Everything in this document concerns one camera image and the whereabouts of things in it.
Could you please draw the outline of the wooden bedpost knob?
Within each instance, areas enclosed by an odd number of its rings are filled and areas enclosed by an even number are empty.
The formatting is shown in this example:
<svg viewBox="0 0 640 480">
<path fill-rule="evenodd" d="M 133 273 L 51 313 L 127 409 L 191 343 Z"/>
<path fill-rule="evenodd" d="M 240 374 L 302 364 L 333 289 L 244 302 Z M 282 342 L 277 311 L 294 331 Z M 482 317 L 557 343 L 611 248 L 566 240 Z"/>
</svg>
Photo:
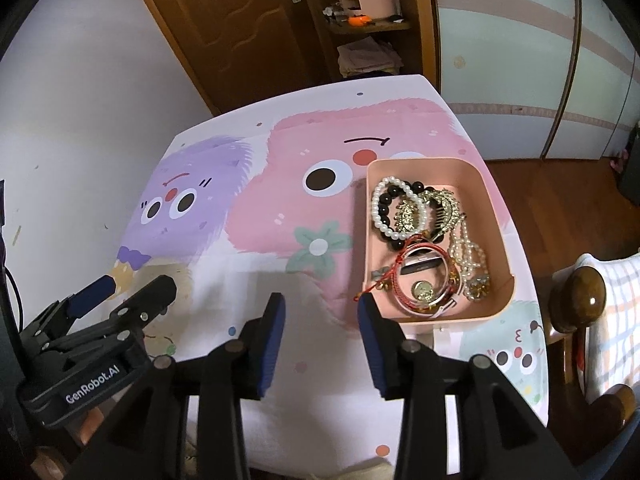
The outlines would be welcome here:
<svg viewBox="0 0 640 480">
<path fill-rule="evenodd" d="M 592 266 L 566 268 L 552 276 L 548 303 L 551 326 L 561 334 L 574 333 L 597 321 L 606 303 L 602 275 Z"/>
<path fill-rule="evenodd" d="M 612 439 L 625 428 L 636 407 L 634 390 L 628 385 L 615 385 L 588 406 L 587 424 L 596 434 Z"/>
</svg>

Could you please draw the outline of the cartoon monster tablecloth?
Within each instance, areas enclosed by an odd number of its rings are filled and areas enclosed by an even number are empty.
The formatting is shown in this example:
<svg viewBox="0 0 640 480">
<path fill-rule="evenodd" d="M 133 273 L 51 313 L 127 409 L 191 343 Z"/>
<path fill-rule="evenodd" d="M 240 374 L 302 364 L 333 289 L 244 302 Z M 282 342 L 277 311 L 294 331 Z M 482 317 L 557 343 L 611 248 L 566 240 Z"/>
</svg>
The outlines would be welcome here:
<svg viewBox="0 0 640 480">
<path fill-rule="evenodd" d="M 382 312 L 443 356 L 484 353 L 540 418 L 549 387 L 532 274 L 506 203 L 454 113 L 427 79 L 387 76 L 258 102 L 179 134 L 131 216 L 112 274 L 127 297 L 160 274 L 175 302 L 145 331 L 152 356 L 204 356 L 286 301 L 264 400 L 242 405 L 250 466 L 331 477 L 396 460 L 402 407 L 375 390 L 356 296 L 394 258 L 372 224 L 387 176 L 454 193 L 487 259 L 488 296 L 436 320 Z"/>
</svg>

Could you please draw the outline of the pink cardboard tray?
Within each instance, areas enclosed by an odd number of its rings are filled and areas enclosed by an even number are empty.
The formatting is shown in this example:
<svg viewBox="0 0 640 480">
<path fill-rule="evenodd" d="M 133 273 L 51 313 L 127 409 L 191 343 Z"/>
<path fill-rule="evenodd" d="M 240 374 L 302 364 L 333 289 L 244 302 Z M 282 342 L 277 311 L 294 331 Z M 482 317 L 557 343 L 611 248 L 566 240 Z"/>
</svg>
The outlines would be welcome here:
<svg viewBox="0 0 640 480">
<path fill-rule="evenodd" d="M 464 218 L 440 243 L 431 242 L 420 226 L 410 233 L 394 227 L 394 214 L 402 198 L 417 204 L 426 188 L 446 188 L 454 193 Z M 362 289 L 371 294 L 381 314 L 398 322 L 410 334 L 423 334 L 439 326 L 465 330 L 506 310 L 514 296 L 515 278 L 510 269 L 501 233 L 498 208 L 487 181 L 477 166 L 458 158 L 380 159 L 367 169 L 366 260 Z M 430 243 L 445 249 L 462 278 L 457 304 L 434 320 L 408 315 L 396 304 L 390 274 L 400 252 L 411 245 Z"/>
</svg>

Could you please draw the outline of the brown wooden door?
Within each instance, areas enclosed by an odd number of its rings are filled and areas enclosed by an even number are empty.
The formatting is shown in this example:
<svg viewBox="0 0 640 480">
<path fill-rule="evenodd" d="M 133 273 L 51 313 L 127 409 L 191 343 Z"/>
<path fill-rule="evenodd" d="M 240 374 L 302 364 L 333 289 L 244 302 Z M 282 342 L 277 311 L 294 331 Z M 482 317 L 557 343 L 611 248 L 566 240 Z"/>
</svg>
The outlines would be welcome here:
<svg viewBox="0 0 640 480">
<path fill-rule="evenodd" d="M 215 115 L 332 82 L 306 0 L 143 1 Z"/>
</svg>

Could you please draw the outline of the folded cloth pile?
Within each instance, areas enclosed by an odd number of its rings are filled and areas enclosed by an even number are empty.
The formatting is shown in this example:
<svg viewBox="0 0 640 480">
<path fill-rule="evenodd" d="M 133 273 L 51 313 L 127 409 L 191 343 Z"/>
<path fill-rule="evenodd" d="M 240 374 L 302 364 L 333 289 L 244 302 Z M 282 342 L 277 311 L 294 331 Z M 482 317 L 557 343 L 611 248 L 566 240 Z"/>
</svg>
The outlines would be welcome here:
<svg viewBox="0 0 640 480">
<path fill-rule="evenodd" d="M 344 78 L 370 73 L 397 75 L 404 64 L 387 44 L 378 44 L 372 37 L 343 44 L 337 48 L 338 69 Z"/>
</svg>

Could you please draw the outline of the orange toy on shelf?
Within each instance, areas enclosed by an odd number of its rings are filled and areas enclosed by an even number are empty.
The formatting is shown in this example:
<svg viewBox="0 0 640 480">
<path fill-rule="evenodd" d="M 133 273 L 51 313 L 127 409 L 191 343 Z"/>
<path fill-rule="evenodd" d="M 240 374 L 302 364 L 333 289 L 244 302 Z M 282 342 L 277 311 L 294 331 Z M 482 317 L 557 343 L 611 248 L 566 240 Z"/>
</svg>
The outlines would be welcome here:
<svg viewBox="0 0 640 480">
<path fill-rule="evenodd" d="M 373 23 L 373 20 L 372 18 L 370 18 L 370 16 L 367 15 L 356 15 L 350 16 L 347 20 L 347 23 L 352 27 L 364 27 L 367 25 L 371 25 Z"/>
</svg>

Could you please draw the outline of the wooden shelf cabinet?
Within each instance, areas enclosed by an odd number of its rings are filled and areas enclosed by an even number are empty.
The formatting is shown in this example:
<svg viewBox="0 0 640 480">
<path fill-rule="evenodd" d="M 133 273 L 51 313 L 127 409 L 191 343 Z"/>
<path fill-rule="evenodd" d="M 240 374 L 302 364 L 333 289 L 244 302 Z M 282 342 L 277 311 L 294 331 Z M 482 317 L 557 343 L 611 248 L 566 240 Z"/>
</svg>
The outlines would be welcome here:
<svg viewBox="0 0 640 480">
<path fill-rule="evenodd" d="M 403 74 L 442 85 L 437 0 L 306 0 L 330 81 L 362 77 L 362 68 L 341 68 L 338 48 L 370 37 L 400 58 Z"/>
</svg>

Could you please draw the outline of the light blue wardrobe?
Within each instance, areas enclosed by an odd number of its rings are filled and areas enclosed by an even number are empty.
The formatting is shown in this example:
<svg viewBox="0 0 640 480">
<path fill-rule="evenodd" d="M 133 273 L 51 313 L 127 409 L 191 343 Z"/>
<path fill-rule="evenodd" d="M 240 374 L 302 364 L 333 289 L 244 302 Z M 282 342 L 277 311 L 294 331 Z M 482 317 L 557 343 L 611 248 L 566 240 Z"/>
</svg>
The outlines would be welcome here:
<svg viewBox="0 0 640 480">
<path fill-rule="evenodd" d="M 437 0 L 442 96 L 486 159 L 619 155 L 639 53 L 603 0 Z"/>
</svg>

